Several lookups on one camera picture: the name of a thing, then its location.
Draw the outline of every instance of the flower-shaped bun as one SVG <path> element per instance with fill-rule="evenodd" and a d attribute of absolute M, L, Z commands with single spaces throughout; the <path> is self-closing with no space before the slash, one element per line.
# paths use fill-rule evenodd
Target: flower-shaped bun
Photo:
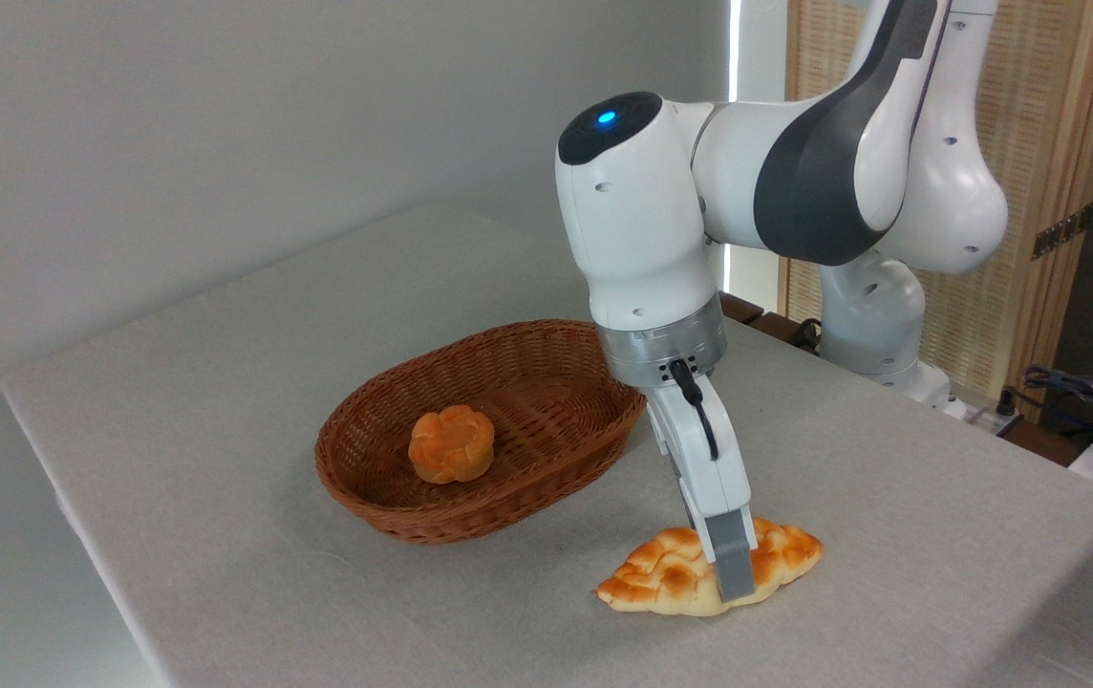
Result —
<path fill-rule="evenodd" d="M 465 482 L 491 467 L 494 441 L 495 429 L 485 415 L 469 406 L 449 406 L 439 413 L 424 413 L 414 423 L 408 453 L 420 478 L 437 485 Z"/>

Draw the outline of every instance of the gray fabric surface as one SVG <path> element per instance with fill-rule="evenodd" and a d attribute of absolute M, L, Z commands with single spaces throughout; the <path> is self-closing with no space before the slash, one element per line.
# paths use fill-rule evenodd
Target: gray fabric surface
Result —
<path fill-rule="evenodd" d="M 1093 480 L 732 322 L 713 382 L 752 511 L 826 546 L 763 605 L 590 596 L 686 523 L 647 419 L 589 488 L 465 544 L 388 539 L 320 487 L 316 432 L 373 374 L 586 311 L 564 245 L 418 208 L 3 387 L 172 685 L 1093 685 Z"/>

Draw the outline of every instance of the brown woven basket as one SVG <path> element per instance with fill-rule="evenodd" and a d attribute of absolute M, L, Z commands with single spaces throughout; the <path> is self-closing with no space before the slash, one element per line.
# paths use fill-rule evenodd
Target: brown woven basket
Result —
<path fill-rule="evenodd" d="M 475 480 L 432 485 L 407 457 L 427 411 L 469 405 L 495 427 L 495 460 Z M 611 377 L 593 325 L 496 327 L 364 383 L 318 435 L 321 483 L 376 530 L 459 543 L 513 525 L 585 488 L 621 456 L 644 397 Z"/>

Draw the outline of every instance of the bread roll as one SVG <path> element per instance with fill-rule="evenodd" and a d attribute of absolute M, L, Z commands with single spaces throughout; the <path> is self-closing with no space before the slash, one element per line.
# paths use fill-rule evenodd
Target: bread roll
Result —
<path fill-rule="evenodd" d="M 424 413 L 411 430 L 411 456 L 420 478 L 443 485 L 473 480 L 486 473 L 495 457 L 495 429 L 484 413 L 469 406 L 449 406 Z"/>
<path fill-rule="evenodd" d="M 823 557 L 823 544 L 796 525 L 755 517 L 755 537 L 760 541 L 751 551 L 755 593 L 738 600 L 721 600 L 717 574 L 704 558 L 700 535 L 690 527 L 657 533 L 628 555 L 595 594 L 620 613 L 715 616 L 765 600 Z"/>

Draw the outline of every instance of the golden bread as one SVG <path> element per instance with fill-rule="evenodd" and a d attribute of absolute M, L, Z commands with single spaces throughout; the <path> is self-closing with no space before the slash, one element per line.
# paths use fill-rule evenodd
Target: golden bread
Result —
<path fill-rule="evenodd" d="M 690 527 L 657 533 L 628 555 L 595 594 L 620 613 L 715 616 L 765 600 L 823 558 L 823 544 L 796 525 L 755 517 L 755 537 L 760 541 L 751 551 L 755 593 L 738 600 L 721 600 L 717 574 L 704 558 L 700 535 Z"/>
<path fill-rule="evenodd" d="M 420 478 L 436 485 L 473 480 L 486 473 L 495 457 L 495 429 L 486 415 L 466 405 L 439 413 L 424 413 L 411 430 L 407 451 Z"/>

